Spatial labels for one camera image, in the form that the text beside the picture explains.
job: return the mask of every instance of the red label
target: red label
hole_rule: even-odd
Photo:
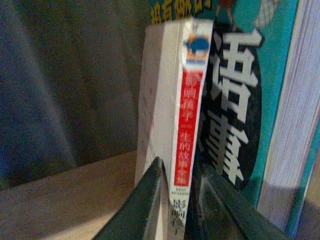
[[[202,71],[183,71],[174,186],[189,185]]]

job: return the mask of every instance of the wooden shelf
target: wooden shelf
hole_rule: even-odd
[[[89,240],[134,188],[136,152],[0,191],[0,239]]]

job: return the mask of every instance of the white book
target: white book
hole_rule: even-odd
[[[257,206],[281,230],[286,228],[319,121],[319,11],[319,1],[299,2]]]
[[[146,29],[135,184],[155,157],[163,160],[168,196],[161,196],[156,239],[184,239],[212,30],[213,21],[193,18]]]

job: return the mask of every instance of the teal book cover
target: teal book cover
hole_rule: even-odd
[[[149,0],[150,24],[214,20],[197,146],[257,206],[298,0]]]

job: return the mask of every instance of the gray fabric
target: gray fabric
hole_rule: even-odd
[[[136,149],[147,2],[1,3],[2,189]]]

